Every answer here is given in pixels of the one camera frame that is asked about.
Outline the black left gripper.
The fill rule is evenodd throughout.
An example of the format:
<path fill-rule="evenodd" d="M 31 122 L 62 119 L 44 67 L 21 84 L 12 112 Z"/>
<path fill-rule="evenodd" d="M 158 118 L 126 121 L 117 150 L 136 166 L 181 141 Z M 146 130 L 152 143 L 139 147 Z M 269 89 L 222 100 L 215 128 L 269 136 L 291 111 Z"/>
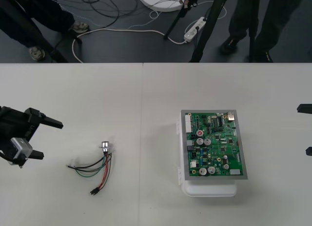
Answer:
<path fill-rule="evenodd" d="M 45 114 L 33 108 L 21 112 L 10 107 L 0 108 L 0 147 L 31 148 L 29 143 L 39 124 L 62 129 L 63 123 L 46 117 Z M 32 150 L 30 159 L 43 160 L 44 153 Z"/>

